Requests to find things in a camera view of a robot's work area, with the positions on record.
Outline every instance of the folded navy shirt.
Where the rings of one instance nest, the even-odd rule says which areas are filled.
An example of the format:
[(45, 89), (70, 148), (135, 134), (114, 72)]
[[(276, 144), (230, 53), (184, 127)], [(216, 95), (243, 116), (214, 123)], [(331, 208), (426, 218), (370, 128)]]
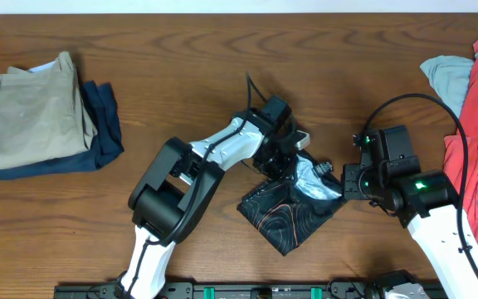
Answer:
[(97, 86), (93, 81), (81, 87), (84, 107), (95, 127), (97, 135), (91, 141), (90, 150), (69, 157), (50, 159), (35, 164), (0, 170), (0, 179), (20, 179), (43, 174), (89, 172), (103, 168), (124, 152), (121, 144), (120, 119), (110, 84)]

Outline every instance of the folded khaki pants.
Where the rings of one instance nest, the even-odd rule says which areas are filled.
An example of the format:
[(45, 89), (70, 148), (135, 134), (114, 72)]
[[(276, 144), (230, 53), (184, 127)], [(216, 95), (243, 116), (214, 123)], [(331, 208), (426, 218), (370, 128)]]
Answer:
[(44, 71), (0, 75), (0, 169), (79, 154), (96, 133), (67, 52)]

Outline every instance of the black cable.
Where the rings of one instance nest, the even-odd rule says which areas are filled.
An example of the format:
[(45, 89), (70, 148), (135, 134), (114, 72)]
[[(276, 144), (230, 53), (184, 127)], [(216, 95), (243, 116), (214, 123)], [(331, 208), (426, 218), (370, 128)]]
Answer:
[[(207, 147), (206, 153), (202, 157), (202, 161), (200, 163), (200, 168), (198, 170), (199, 174), (204, 173), (204, 170), (205, 170), (206, 164), (207, 164), (207, 157), (209, 156), (209, 154), (212, 153), (212, 151), (219, 144), (221, 144), (223, 141), (227, 140), (228, 138), (232, 137), (235, 134), (240, 133), (242, 128), (244, 128), (244, 126), (246, 124), (246, 120), (248, 119), (248, 116), (250, 114), (250, 109), (251, 109), (251, 105), (252, 105), (252, 93), (251, 93), (251, 88), (250, 88), (251, 85), (252, 85), (252, 81), (251, 81), (251, 78), (250, 78), (250, 75), (248, 74), (248, 72), (246, 73), (246, 85), (247, 85), (247, 90), (248, 90), (248, 103), (247, 103), (247, 106), (246, 106), (245, 118), (242, 120), (241, 125), (239, 125), (239, 127), (237, 127), (237, 129), (235, 129), (230, 134), (222, 137), (221, 139), (215, 141), (214, 143), (210, 144)], [(171, 233), (169, 233), (165, 238), (163, 238), (162, 241), (159, 241), (159, 240), (158, 241), (150, 241), (150, 240), (145, 241), (144, 248), (141, 252), (141, 255), (139, 256), (138, 266), (136, 267), (134, 277), (132, 278), (132, 283), (130, 283), (129, 290), (127, 291), (127, 295), (128, 295), (127, 297), (128, 298), (130, 298), (130, 292), (132, 291), (132, 287), (134, 287), (134, 284), (136, 283), (136, 280), (138, 280), (139, 267), (141, 266), (141, 262), (143, 261), (143, 256), (145, 254), (145, 250), (147, 249), (147, 246), (148, 245), (153, 245), (153, 246), (154, 245), (161, 245), (162, 243), (169, 244), (172, 241), (172, 239), (174, 238), (174, 236), (176, 235), (178, 230), (182, 227), (183, 223), (186, 221), (187, 216), (191, 213), (191, 210), (192, 210), (193, 205), (195, 203), (195, 199), (197, 198), (198, 189), (200, 188), (200, 182), (201, 181), (202, 181), (202, 176), (197, 177), (195, 179), (195, 186), (193, 187), (193, 193), (191, 194), (191, 198), (189, 199), (188, 206), (186, 207), (186, 210), (183, 213), (182, 217), (178, 220), (176, 225), (174, 225), (174, 228), (171, 231)]]
[(99, 284), (99, 285), (94, 285), (94, 286), (91, 286), (88, 291), (86, 291), (86, 299), (99, 299), (100, 298), (100, 295), (97, 295), (97, 292), (93, 292), (95, 294), (95, 298), (90, 298), (90, 292), (91, 290), (93, 290), (94, 288), (98, 287), (99, 288), (99, 292), (100, 292), (100, 289), (102, 287), (106, 287), (106, 286), (109, 286), (111, 285), (112, 283), (103, 283), (103, 284)]
[[(381, 163), (379, 163), (379, 167), (378, 169), (382, 169), (381, 167), (381, 164), (383, 163), (383, 161), (381, 161)], [(358, 187), (358, 191), (364, 195), (364, 197), (370, 201), (370, 204), (373, 206), (373, 207), (380, 207), (382, 209), (383, 212), (385, 212), (389, 217), (396, 217), (396, 214), (395, 213), (390, 213), (389, 211), (387, 211), (387, 209), (385, 209), (385, 207), (377, 201), (377, 199), (372, 199), (370, 198), (365, 192), (363, 192), (363, 186), (361, 185), (361, 182), (363, 181), (363, 176), (364, 174), (366, 174), (367, 171), (371, 170), (371, 169), (374, 169), (375, 167), (373, 166), (368, 166), (367, 168), (365, 169), (361, 169), (361, 171), (359, 172), (359, 175), (358, 175), (358, 179), (357, 179), (357, 187)]]
[(256, 91), (257, 95), (266, 103), (266, 98), (261, 94), (261, 92), (257, 89), (257, 86), (256, 84), (254, 84), (254, 81), (250, 78), (249, 75), (246, 75), (247, 77), (247, 80), (248, 80), (248, 84), (250, 84), (250, 86), (252, 86), (252, 88), (254, 89), (254, 91)]
[(338, 297), (337, 295), (334, 295), (333, 294), (333, 291), (331, 290), (331, 284), (335, 281), (344, 281), (344, 282), (349, 282), (352, 284), (352, 286), (354, 286), (354, 289), (355, 291), (357, 292), (357, 295), (359, 296), (358, 299), (365, 299), (365, 296), (364, 294), (357, 288), (357, 286), (355, 286), (354, 282), (350, 281), (348, 278), (345, 278), (345, 277), (339, 277), (339, 278), (333, 278), (332, 280), (330, 280), (328, 282), (328, 291), (329, 291), (329, 294), (334, 297), (334, 299), (342, 299), (340, 297)]
[(459, 133), (461, 134), (461, 139), (462, 139), (462, 149), (464, 151), (464, 161), (462, 165), (462, 177), (461, 177), (461, 191), (459, 193), (459, 200), (458, 200), (458, 207), (456, 207), (456, 226), (458, 228), (458, 237), (461, 240), (461, 246), (462, 248), (459, 248), (462, 252), (466, 254), (466, 258), (468, 259), (468, 262), (470, 263), (471, 268), (473, 269), (473, 272), (475, 273), (477, 279), (478, 279), (478, 268), (477, 265), (475, 264), (475, 261), (473, 260), (473, 257), (471, 256), (470, 249), (471, 247), (468, 246), (467, 241), (466, 241), (466, 236), (464, 235), (464, 228), (462, 227), (462, 211), (464, 207), (464, 194), (466, 192), (466, 180), (467, 180), (467, 175), (468, 175), (468, 141), (466, 138), (466, 133), (464, 132), (464, 128), (462, 128), (461, 121), (456, 117), (455, 113), (447, 106), (445, 105), (441, 100), (435, 99), (432, 96), (428, 95), (423, 95), (423, 94), (418, 94), (418, 93), (412, 93), (412, 94), (406, 94), (402, 96), (396, 96), (395, 98), (385, 102), (384, 104), (380, 105), (368, 118), (366, 121), (366, 124), (363, 127), (363, 131), (361, 132), (361, 137), (364, 137), (364, 132), (368, 129), (370, 126), (370, 123), (372, 122), (373, 118), (381, 111), (384, 107), (392, 104), (395, 101), (402, 100), (402, 99), (407, 99), (407, 98), (422, 98), (426, 100), (430, 100), (434, 102), (435, 104), (438, 104), (440, 107), (442, 107), (447, 113), (449, 113), (449, 116), (455, 121), (455, 125), (459, 130)]
[(130, 299), (130, 293), (132, 292), (132, 288), (136, 284), (136, 281), (138, 280), (138, 275), (139, 275), (139, 269), (141, 268), (141, 263), (143, 262), (143, 257), (145, 255), (145, 252), (147, 251), (147, 247), (150, 245), (149, 240), (145, 240), (145, 243), (143, 244), (143, 249), (141, 249), (141, 254), (139, 255), (138, 259), (138, 264), (136, 265), (136, 271), (134, 273), (134, 277), (132, 277), (132, 282), (130, 283), (129, 290), (126, 292), (126, 298)]
[(256, 170), (253, 169), (252, 167), (248, 166), (248, 164), (246, 164), (244, 160), (241, 160), (241, 163), (242, 163), (243, 165), (245, 165), (245, 167), (247, 167), (249, 170), (251, 170), (254, 174), (262, 174), (261, 172), (256, 171)]

